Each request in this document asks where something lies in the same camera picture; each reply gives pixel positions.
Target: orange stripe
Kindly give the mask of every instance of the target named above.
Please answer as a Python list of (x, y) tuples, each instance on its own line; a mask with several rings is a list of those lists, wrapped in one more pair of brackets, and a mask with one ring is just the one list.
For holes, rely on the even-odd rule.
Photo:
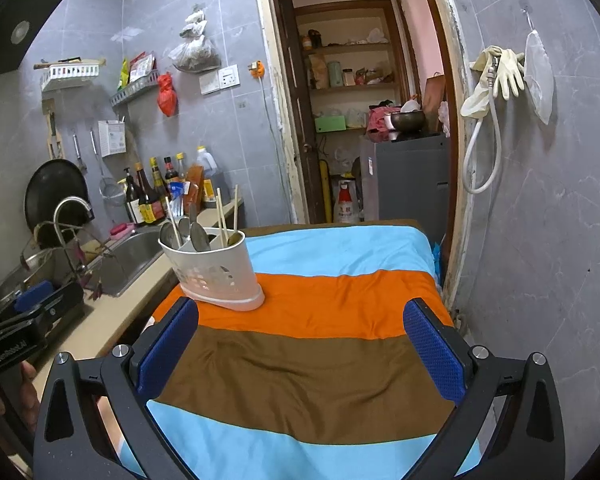
[[(405, 303), (422, 298), (442, 323), (452, 325), (433, 278), (416, 270), (378, 270), (362, 276), (258, 274), (261, 307), (236, 312), (198, 302), (200, 325), (296, 338), (384, 339), (404, 335)], [(159, 320), (183, 296), (177, 286), (154, 312)]]

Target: blue gripper pad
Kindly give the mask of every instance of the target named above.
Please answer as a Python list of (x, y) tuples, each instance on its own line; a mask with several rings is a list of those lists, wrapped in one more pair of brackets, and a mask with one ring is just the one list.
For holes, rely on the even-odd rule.
[(143, 402), (158, 397), (198, 328), (198, 306), (180, 298), (160, 323), (147, 328), (134, 344), (130, 376)]
[(20, 314), (23, 312), (28, 312), (37, 304), (41, 303), (43, 300), (46, 300), (46, 298), (51, 296), (53, 293), (53, 284), (45, 280), (20, 294), (16, 302), (13, 304), (13, 309)]
[(462, 365), (415, 300), (404, 306), (402, 322), (440, 395), (460, 404), (466, 391)]

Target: black frying pan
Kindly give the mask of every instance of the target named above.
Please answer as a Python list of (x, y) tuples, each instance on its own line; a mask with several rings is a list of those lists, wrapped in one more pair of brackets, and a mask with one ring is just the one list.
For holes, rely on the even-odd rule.
[[(61, 200), (68, 196), (79, 196), (89, 201), (87, 183), (78, 167), (64, 158), (55, 158), (40, 166), (29, 180), (24, 195), (24, 216), (33, 232), (43, 221), (53, 221), (54, 211)], [(91, 221), (84, 208), (78, 203), (66, 204), (59, 215), (59, 222), (81, 226)], [(71, 232), (64, 233), (64, 241), (73, 238)], [(60, 240), (52, 225), (45, 225), (38, 232), (41, 249), (58, 247)]]

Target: green box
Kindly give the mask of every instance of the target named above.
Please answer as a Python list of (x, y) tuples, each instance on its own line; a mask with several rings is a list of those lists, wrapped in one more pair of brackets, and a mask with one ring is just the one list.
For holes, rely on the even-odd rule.
[(341, 132), (342, 130), (346, 129), (347, 125), (344, 121), (344, 115), (318, 117), (315, 120), (315, 131), (319, 134), (326, 132)]

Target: orange plug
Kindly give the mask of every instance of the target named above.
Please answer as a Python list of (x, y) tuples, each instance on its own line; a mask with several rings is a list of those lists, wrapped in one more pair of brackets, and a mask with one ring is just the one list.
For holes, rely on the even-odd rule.
[(249, 72), (251, 72), (251, 75), (254, 79), (264, 77), (264, 65), (260, 60), (249, 63), (247, 68), (249, 69)]

